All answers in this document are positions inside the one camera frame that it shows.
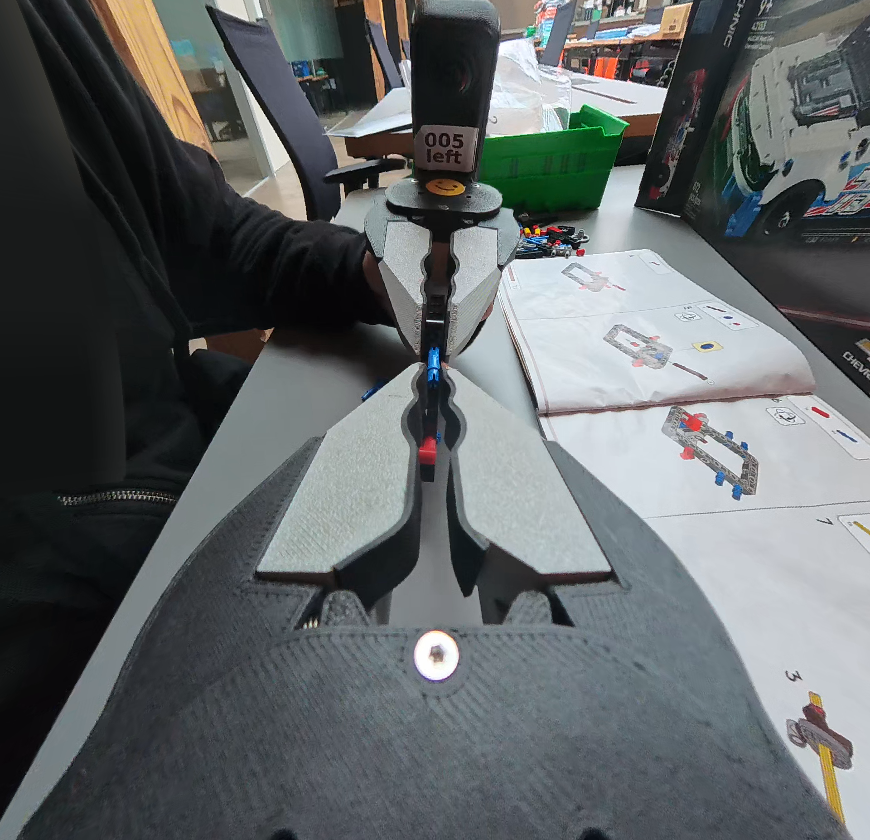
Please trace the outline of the black lego frame assembly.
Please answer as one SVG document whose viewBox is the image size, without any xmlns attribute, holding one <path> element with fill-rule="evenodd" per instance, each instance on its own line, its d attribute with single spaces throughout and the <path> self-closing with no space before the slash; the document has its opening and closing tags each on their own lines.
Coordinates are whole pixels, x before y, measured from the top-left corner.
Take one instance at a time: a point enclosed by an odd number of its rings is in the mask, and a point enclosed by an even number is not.
<svg viewBox="0 0 870 840">
<path fill-rule="evenodd" d="M 436 476 L 436 465 L 440 446 L 440 406 L 442 399 L 442 382 L 445 369 L 444 360 L 447 356 L 447 334 L 449 330 L 448 295 L 444 285 L 434 284 L 425 296 L 423 306 L 423 326 L 421 337 L 420 359 L 423 372 L 419 380 L 421 408 L 421 438 L 419 442 L 419 469 L 424 482 L 433 482 Z M 442 373 L 441 383 L 437 388 L 427 385 L 427 356 L 430 347 L 440 348 Z"/>
</svg>

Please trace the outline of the black office chair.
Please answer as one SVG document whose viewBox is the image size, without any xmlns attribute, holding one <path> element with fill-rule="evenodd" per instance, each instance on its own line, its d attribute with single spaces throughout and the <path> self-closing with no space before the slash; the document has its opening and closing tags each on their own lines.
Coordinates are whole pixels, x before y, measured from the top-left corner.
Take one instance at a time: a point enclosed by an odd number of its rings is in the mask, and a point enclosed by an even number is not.
<svg viewBox="0 0 870 840">
<path fill-rule="evenodd" d="M 387 93 L 403 88 L 406 83 L 397 62 L 394 60 L 382 25 L 371 19 L 365 19 L 367 38 L 374 50 L 383 76 Z"/>
<path fill-rule="evenodd" d="M 375 158 L 339 167 L 330 138 L 285 60 L 272 30 L 207 5 L 231 62 L 263 109 L 299 177 L 309 220 L 330 221 L 345 193 L 377 188 L 380 174 L 406 160 Z"/>
</svg>

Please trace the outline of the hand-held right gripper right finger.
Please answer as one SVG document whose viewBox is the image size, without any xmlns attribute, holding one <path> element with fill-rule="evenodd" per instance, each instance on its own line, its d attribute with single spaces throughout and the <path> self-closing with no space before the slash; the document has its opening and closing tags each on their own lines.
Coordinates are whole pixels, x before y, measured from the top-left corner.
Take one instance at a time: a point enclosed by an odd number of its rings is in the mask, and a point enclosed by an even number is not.
<svg viewBox="0 0 870 840">
<path fill-rule="evenodd" d="M 443 413 L 451 562 L 464 596 L 512 599 L 612 576 L 537 430 L 456 369 L 445 378 Z"/>
</svg>

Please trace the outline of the black lego set box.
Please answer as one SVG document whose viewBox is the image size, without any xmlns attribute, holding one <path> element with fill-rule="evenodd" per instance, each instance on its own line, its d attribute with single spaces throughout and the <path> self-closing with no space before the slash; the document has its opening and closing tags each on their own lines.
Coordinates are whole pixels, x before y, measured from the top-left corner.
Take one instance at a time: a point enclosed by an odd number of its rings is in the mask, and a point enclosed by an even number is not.
<svg viewBox="0 0 870 840">
<path fill-rule="evenodd" d="M 636 206 L 869 389 L 869 0 L 692 0 Z"/>
</svg>

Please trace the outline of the person's left forearm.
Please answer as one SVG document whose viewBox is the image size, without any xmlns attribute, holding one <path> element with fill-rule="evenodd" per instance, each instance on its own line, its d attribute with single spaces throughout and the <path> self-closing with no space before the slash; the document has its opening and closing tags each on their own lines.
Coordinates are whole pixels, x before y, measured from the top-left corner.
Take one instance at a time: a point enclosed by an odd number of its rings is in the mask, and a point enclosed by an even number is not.
<svg viewBox="0 0 870 840">
<path fill-rule="evenodd" d="M 162 193 L 165 263 L 196 334 L 393 324 L 365 278 L 363 234 L 241 197 L 193 145 L 177 142 L 173 162 Z"/>
</svg>

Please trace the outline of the black bag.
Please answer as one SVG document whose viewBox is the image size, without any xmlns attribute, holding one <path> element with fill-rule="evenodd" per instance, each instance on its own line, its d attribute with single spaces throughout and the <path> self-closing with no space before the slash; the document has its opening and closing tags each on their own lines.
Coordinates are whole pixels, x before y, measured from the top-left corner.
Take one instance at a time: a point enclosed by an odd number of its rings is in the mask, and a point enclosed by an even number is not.
<svg viewBox="0 0 870 840">
<path fill-rule="evenodd" d="M 151 487 L 2 500 L 2 646 L 103 629 L 178 501 Z"/>
</svg>

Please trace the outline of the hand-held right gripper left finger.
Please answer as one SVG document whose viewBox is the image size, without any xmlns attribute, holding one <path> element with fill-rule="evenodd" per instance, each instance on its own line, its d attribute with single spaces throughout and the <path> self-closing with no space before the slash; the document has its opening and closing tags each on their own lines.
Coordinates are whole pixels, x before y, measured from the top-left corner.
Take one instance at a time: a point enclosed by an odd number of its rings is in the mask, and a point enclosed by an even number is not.
<svg viewBox="0 0 870 840">
<path fill-rule="evenodd" d="M 372 608 L 419 557 L 420 363 L 304 454 L 307 468 L 258 563 L 267 581 L 354 592 Z"/>
</svg>

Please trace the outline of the green plastic bin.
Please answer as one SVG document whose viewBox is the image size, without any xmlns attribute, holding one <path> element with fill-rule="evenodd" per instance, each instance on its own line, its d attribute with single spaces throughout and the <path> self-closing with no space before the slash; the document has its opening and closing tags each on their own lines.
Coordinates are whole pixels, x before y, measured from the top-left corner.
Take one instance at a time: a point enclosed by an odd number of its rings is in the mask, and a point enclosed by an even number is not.
<svg viewBox="0 0 870 840">
<path fill-rule="evenodd" d="M 592 106 L 569 128 L 484 141 L 478 181 L 515 211 L 557 213 L 599 207 L 628 123 Z"/>
</svg>

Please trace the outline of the wooden door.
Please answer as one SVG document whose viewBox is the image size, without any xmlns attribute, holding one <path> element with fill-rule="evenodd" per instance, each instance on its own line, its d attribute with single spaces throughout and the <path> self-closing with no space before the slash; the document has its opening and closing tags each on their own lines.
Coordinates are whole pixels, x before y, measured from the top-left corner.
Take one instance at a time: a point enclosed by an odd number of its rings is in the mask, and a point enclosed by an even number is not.
<svg viewBox="0 0 870 840">
<path fill-rule="evenodd" d="M 89 0 L 119 56 L 177 137 L 212 152 L 152 0 Z"/>
</svg>

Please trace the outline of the cluttered background desk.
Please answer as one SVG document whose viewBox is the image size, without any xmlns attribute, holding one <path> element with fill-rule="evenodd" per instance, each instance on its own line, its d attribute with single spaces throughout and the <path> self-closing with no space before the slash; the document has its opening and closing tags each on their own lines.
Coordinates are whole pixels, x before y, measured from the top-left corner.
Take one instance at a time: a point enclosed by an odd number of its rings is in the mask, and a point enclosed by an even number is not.
<svg viewBox="0 0 870 840">
<path fill-rule="evenodd" d="M 690 9 L 691 0 L 539 0 L 527 36 L 541 65 L 664 88 Z"/>
</svg>

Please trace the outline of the person's black jacket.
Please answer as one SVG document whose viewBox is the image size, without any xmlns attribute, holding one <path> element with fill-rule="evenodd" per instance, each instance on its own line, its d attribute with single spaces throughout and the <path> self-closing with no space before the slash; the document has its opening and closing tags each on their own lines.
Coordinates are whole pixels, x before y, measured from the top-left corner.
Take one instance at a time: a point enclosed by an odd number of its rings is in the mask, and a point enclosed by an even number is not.
<svg viewBox="0 0 870 840">
<path fill-rule="evenodd" d="M 2 500 L 180 495 L 250 370 L 221 353 L 202 367 L 189 343 L 204 335 L 170 287 L 162 193 L 185 142 L 88 0 L 15 1 L 21 29 L 2 15 L 16 34 L 2 47 Z"/>
</svg>

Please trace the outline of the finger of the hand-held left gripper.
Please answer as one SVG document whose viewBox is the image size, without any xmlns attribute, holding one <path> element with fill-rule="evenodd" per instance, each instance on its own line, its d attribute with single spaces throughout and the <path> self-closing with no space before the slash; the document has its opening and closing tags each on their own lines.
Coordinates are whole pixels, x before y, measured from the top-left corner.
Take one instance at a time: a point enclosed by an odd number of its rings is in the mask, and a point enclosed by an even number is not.
<svg viewBox="0 0 870 840">
<path fill-rule="evenodd" d="M 414 355 L 420 355 L 425 301 L 425 261 L 431 234 L 420 225 L 387 225 L 382 280 L 397 330 Z"/>
<path fill-rule="evenodd" d="M 497 230 L 457 230 L 450 248 L 455 270 L 447 302 L 447 361 L 467 347 L 493 303 L 501 278 Z"/>
</svg>

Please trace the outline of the person's left hand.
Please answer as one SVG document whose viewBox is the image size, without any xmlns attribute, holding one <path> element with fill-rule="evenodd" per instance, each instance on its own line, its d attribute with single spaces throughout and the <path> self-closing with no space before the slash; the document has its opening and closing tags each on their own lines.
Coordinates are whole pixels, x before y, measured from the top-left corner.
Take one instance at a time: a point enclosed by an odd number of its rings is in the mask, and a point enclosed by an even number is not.
<svg viewBox="0 0 870 840">
<path fill-rule="evenodd" d="M 380 266 L 377 257 L 375 257 L 370 251 L 367 251 L 364 255 L 363 272 L 366 283 L 375 294 L 381 309 L 389 318 L 388 324 L 395 326 L 395 314 L 392 310 L 392 305 L 386 290 L 386 285 L 382 278 Z"/>
</svg>

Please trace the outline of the white wooden-edged table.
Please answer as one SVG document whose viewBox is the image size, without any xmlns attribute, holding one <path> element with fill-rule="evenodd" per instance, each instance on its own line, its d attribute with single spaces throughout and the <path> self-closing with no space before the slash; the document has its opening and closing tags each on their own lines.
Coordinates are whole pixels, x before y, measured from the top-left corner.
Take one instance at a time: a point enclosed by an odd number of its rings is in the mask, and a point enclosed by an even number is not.
<svg viewBox="0 0 870 840">
<path fill-rule="evenodd" d="M 578 112 L 582 106 L 591 106 L 627 123 L 616 165 L 644 163 L 667 91 L 646 84 L 561 71 L 570 73 L 571 112 Z M 382 132 L 364 138 L 340 139 L 344 142 L 347 154 L 353 158 L 408 157 L 412 151 L 411 129 Z"/>
</svg>

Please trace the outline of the clear plastic bag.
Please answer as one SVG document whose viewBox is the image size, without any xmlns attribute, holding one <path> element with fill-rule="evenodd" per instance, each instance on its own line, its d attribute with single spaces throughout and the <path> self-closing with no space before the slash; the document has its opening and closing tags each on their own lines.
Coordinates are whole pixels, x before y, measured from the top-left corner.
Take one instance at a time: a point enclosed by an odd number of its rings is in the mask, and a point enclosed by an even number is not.
<svg viewBox="0 0 870 840">
<path fill-rule="evenodd" d="M 499 44 L 487 137 L 511 137 L 569 128 L 571 78 L 540 67 L 530 39 Z"/>
</svg>

